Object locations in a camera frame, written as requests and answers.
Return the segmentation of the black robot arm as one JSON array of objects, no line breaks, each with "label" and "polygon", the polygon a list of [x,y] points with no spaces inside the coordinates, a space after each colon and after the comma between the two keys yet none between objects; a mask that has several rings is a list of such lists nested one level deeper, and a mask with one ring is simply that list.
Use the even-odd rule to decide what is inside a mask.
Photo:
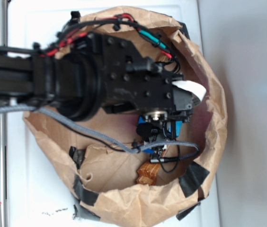
[{"label": "black robot arm", "polygon": [[0,47],[0,107],[52,106],[63,116],[84,121],[99,109],[107,114],[138,114],[147,121],[187,121],[193,114],[191,92],[176,86],[179,75],[143,57],[122,38],[92,33],[77,39],[60,59],[41,50],[9,57]]}]

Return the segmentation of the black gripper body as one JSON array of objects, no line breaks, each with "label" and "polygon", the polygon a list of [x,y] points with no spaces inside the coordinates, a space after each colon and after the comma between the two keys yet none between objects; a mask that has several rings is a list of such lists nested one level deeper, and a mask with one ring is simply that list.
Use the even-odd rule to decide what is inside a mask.
[{"label": "black gripper body", "polygon": [[192,93],[173,85],[181,76],[142,57],[134,44],[115,36],[86,36],[87,54],[96,62],[108,114],[138,114],[146,122],[188,122],[193,114]]}]

